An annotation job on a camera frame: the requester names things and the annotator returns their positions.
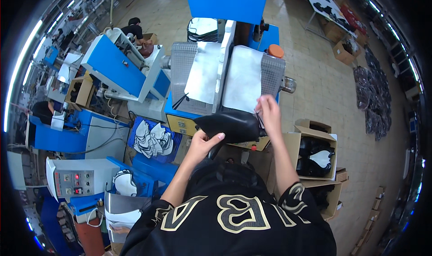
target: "orange cap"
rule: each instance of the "orange cap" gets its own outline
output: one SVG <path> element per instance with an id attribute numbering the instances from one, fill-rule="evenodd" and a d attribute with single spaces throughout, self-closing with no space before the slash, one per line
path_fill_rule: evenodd
<path id="1" fill-rule="evenodd" d="M 268 54 L 270 54 L 274 57 L 283 58 L 284 57 L 284 50 L 279 45 L 271 44 L 269 46 Z"/>

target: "white table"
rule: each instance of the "white table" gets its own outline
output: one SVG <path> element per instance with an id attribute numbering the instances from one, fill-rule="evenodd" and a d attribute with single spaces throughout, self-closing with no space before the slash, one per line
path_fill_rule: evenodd
<path id="1" fill-rule="evenodd" d="M 308 31 L 310 31 L 310 32 L 312 32 L 312 33 L 314 33 L 314 34 L 317 34 L 317 35 L 323 37 L 324 39 L 329 40 L 329 39 L 328 39 L 325 35 L 323 35 L 322 33 L 319 33 L 319 32 L 317 32 L 317 31 L 315 31 L 315 30 L 309 28 L 309 24 L 310 24 L 310 22 L 311 22 L 312 19 L 315 17 L 316 13 L 318 13 L 318 14 L 322 15 L 323 17 L 325 17 L 327 20 L 332 21 L 332 22 L 334 22 L 335 24 L 337 24 L 340 28 L 342 28 L 342 30 L 345 30 L 346 32 L 348 32 L 348 34 L 350 34 L 352 37 L 357 38 L 357 35 L 356 35 L 356 34 L 354 34 L 353 32 L 351 32 L 351 31 L 349 31 L 349 30 L 347 30 L 345 27 L 343 27 L 343 25 L 341 25 L 341 24 L 339 24 L 339 23 L 333 21 L 333 20 L 330 18 L 329 14 L 325 13 L 324 11 L 320 11 L 320 10 L 318 10 L 318 9 L 314 6 L 314 3 L 320 3 L 320 4 L 321 4 L 321 7 L 327 7 L 327 6 L 329 6 L 329 7 L 331 7 L 332 12 L 334 12 L 334 14 L 336 15 L 337 18 L 339 18 L 339 19 L 343 19 L 343 20 L 346 21 L 345 17 L 343 16 L 342 12 L 340 11 L 338 5 L 336 5 L 336 4 L 333 2 L 333 0 L 329 0 L 329 1 L 327 1 L 327 0 L 308 0 L 308 1 L 309 1 L 310 5 L 312 6 L 312 8 L 314 9 L 314 12 L 313 12 L 312 16 L 310 17 L 308 23 L 306 24 L 306 26 L 305 26 L 305 30 L 308 30 Z"/>

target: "black shirt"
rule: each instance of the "black shirt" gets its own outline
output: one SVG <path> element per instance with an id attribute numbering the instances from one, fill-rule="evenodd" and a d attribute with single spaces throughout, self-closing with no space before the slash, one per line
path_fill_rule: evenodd
<path id="1" fill-rule="evenodd" d="M 39 117 L 43 124 L 51 125 L 52 112 L 48 108 L 48 101 L 37 102 L 31 109 L 33 115 Z"/>
<path id="2" fill-rule="evenodd" d="M 129 26 L 123 27 L 121 30 L 125 35 L 132 33 L 134 36 L 137 36 L 137 39 L 143 39 L 143 29 L 139 25 L 131 24 Z"/>
<path id="3" fill-rule="evenodd" d="M 195 182 L 203 170 L 182 205 L 156 200 L 143 210 L 120 256 L 336 255 L 330 226 L 301 183 L 276 202 L 263 186 L 220 181 L 217 170 Z"/>

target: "control panel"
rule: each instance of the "control panel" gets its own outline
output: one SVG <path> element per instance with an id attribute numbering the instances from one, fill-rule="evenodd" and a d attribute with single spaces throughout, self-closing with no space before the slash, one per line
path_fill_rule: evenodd
<path id="1" fill-rule="evenodd" d="M 94 194 L 94 171 L 55 170 L 55 188 L 58 198 Z"/>

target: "worker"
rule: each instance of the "worker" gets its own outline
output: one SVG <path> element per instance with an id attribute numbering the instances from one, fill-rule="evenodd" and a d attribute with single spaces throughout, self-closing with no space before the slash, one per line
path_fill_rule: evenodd
<path id="1" fill-rule="evenodd" d="M 208 139 L 199 130 L 166 191 L 142 210 L 120 256 L 336 255 L 330 226 L 291 164 L 277 102 L 261 96 L 255 111 L 273 146 L 280 199 L 253 170 L 205 161 L 225 135 Z"/>
<path id="2" fill-rule="evenodd" d="M 38 117 L 43 124 L 51 125 L 51 119 L 54 115 L 54 101 L 41 101 L 35 103 L 31 112 Z"/>
<path id="3" fill-rule="evenodd" d="M 128 33 L 136 37 L 137 45 L 150 45 L 153 41 L 145 40 L 143 37 L 143 29 L 141 28 L 141 20 L 139 18 L 132 18 L 129 20 L 128 26 L 121 29 L 125 35 Z"/>

